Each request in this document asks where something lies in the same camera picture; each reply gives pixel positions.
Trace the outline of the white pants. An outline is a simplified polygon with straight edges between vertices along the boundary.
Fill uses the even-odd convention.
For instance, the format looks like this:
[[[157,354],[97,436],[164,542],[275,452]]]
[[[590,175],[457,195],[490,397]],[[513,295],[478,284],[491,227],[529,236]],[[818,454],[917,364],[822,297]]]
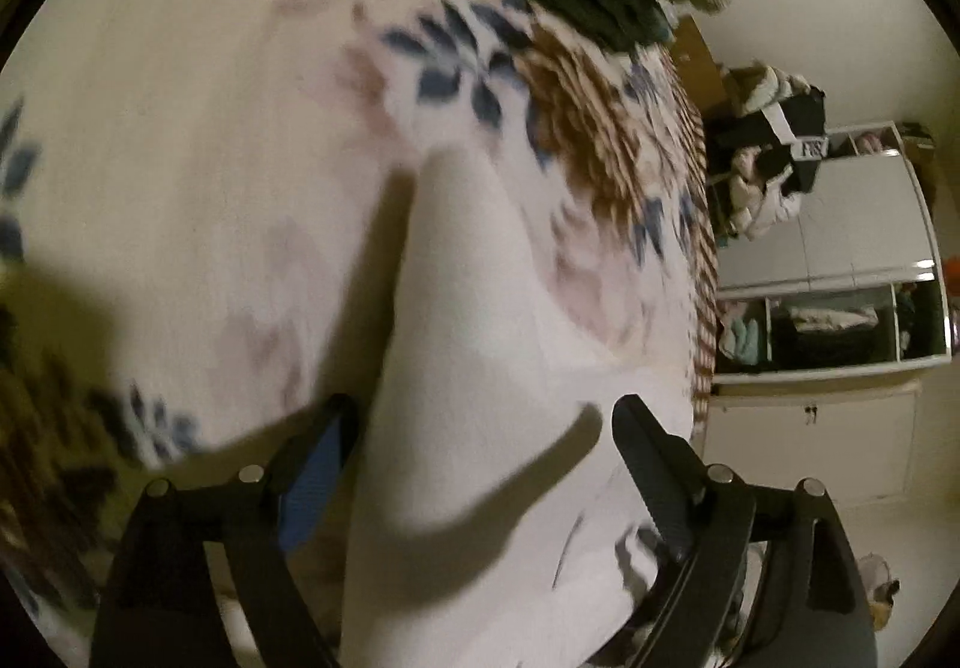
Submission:
[[[578,666],[658,566],[612,439],[638,395],[693,425],[677,371],[599,358],[544,293],[493,164],[420,173],[348,535],[347,666]]]

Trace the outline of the brown cardboard box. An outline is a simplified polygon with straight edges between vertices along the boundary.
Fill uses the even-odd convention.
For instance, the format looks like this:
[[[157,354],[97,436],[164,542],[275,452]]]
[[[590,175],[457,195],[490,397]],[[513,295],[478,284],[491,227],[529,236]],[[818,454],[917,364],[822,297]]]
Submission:
[[[704,118],[732,113],[721,67],[713,59],[692,17],[685,15],[675,26],[670,56],[686,93]]]

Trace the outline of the floral and checked bed blanket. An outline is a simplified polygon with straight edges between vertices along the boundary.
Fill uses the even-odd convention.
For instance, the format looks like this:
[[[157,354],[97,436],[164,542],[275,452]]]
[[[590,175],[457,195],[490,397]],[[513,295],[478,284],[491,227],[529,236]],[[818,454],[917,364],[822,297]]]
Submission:
[[[703,421],[715,237],[667,43],[533,0],[47,0],[2,74],[2,565],[70,666],[140,492],[267,457],[325,398],[361,450],[288,558],[342,645],[364,436],[416,184],[488,158],[544,293]]]

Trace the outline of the white wardrobe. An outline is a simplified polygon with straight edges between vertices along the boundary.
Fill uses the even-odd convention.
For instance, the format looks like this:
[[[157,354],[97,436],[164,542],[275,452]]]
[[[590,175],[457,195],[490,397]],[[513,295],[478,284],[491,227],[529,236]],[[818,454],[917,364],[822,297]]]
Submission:
[[[896,122],[839,127],[799,213],[719,249],[703,457],[752,483],[900,498],[921,379],[958,350],[931,202]]]

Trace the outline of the clothes pile on chair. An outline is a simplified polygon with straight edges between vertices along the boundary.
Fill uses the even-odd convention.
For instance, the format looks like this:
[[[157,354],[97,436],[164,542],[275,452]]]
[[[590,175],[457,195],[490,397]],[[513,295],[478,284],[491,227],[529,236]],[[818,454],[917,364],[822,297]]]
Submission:
[[[800,75],[726,69],[729,111],[706,121],[708,198],[719,239],[758,239],[799,215],[827,158],[825,93]]]

